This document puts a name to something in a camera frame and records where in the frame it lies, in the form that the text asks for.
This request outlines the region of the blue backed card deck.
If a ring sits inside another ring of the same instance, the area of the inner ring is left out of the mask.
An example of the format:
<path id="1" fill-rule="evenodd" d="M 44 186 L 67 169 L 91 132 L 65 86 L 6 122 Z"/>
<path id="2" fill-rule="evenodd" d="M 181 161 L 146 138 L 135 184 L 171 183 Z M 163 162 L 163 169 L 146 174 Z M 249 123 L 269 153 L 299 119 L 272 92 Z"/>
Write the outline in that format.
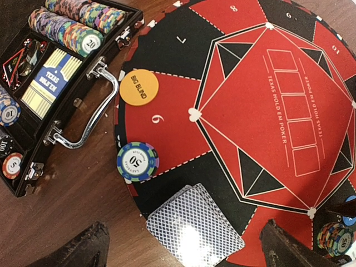
<path id="1" fill-rule="evenodd" d="M 184 186 L 148 216 L 146 228 L 183 266 L 216 266 L 245 247 L 202 184 Z"/>

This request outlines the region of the blue small blind button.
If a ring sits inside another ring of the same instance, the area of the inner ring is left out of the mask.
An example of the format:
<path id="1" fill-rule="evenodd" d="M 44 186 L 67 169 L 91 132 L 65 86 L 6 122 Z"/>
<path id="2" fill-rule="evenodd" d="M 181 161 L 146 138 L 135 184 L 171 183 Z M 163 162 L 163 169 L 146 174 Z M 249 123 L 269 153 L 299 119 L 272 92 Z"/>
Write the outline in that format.
<path id="1" fill-rule="evenodd" d="M 350 195 L 345 200 L 346 210 L 342 216 L 343 223 L 347 227 L 355 225 L 355 195 Z"/>

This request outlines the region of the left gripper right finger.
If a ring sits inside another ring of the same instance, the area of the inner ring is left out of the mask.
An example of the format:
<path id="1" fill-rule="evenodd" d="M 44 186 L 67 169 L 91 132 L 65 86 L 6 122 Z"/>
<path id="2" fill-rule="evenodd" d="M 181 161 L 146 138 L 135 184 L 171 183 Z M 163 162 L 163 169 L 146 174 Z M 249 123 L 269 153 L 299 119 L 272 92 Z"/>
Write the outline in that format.
<path id="1" fill-rule="evenodd" d="M 273 219 L 263 227 L 260 240 L 266 266 L 355 266 L 348 255 L 327 259 L 299 242 Z"/>

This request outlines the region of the stack of poker chips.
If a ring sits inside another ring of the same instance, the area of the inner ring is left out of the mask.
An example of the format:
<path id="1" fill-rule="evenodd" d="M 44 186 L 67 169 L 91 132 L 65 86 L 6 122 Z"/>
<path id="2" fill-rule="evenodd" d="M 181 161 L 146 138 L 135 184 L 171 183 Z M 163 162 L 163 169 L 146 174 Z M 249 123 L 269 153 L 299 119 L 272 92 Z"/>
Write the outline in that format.
<path id="1" fill-rule="evenodd" d="M 317 246 L 331 257 L 344 255 L 354 242 L 354 231 L 342 223 L 329 222 L 318 232 Z"/>

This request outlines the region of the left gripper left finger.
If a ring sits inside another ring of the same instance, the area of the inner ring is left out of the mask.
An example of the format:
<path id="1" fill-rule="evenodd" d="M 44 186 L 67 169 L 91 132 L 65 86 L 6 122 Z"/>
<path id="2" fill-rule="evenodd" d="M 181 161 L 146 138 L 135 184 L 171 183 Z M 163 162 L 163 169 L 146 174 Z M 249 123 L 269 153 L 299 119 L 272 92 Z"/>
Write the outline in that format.
<path id="1" fill-rule="evenodd" d="M 97 221 L 29 266 L 106 266 L 109 246 L 108 227 Z"/>

